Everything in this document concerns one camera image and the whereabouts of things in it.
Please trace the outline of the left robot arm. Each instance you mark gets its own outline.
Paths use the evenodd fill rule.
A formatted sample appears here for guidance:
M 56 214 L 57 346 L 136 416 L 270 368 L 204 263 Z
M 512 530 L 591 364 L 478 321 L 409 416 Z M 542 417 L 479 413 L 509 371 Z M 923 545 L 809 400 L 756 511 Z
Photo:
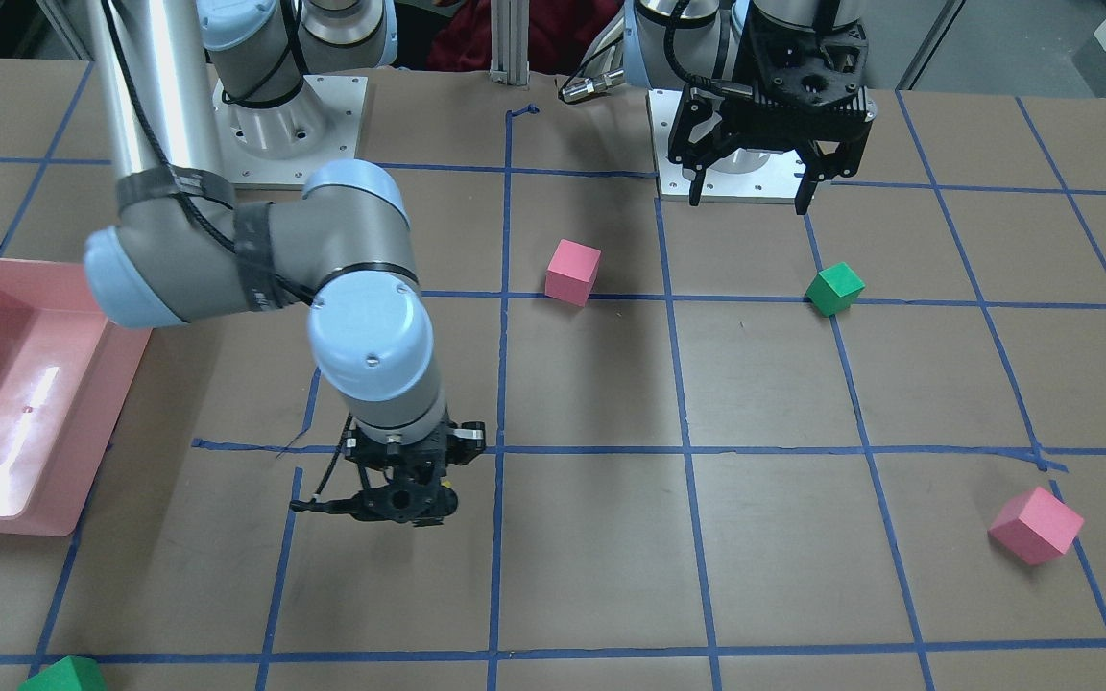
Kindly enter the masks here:
M 565 104 L 648 95 L 660 191 L 789 203 L 847 179 L 877 119 L 860 1 L 626 1 L 559 88 Z

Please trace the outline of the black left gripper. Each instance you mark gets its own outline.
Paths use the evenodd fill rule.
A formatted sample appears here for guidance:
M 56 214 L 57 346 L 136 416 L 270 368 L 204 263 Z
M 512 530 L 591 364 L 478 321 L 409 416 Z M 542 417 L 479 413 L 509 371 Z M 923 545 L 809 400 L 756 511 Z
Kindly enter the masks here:
M 732 74 L 695 78 L 672 118 L 668 160 L 690 172 L 701 201 L 707 169 L 737 149 L 791 151 L 803 163 L 795 213 L 818 184 L 859 171 L 877 109 L 863 69 L 860 10 L 749 10 Z

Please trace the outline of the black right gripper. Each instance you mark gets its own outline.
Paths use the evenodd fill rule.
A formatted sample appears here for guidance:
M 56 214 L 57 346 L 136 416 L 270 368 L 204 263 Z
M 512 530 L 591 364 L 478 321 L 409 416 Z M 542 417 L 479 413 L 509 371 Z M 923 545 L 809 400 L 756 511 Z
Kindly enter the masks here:
M 487 450 L 483 421 L 439 421 L 429 436 L 407 444 L 373 441 L 357 429 L 351 429 L 349 440 L 347 458 L 359 468 L 363 488 L 342 500 L 342 512 L 359 521 L 414 526 L 444 524 L 457 511 L 447 467 L 466 465 Z

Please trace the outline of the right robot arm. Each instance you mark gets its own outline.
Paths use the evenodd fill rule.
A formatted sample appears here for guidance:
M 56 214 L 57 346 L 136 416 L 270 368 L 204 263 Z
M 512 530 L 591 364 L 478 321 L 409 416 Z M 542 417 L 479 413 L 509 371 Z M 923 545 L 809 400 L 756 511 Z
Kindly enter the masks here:
M 118 222 L 84 247 L 98 306 L 159 328 L 304 303 L 361 486 L 290 507 L 442 524 L 486 425 L 449 418 L 398 185 L 334 148 L 313 86 L 392 64 L 394 3 L 92 1 L 88 27 L 117 176 Z

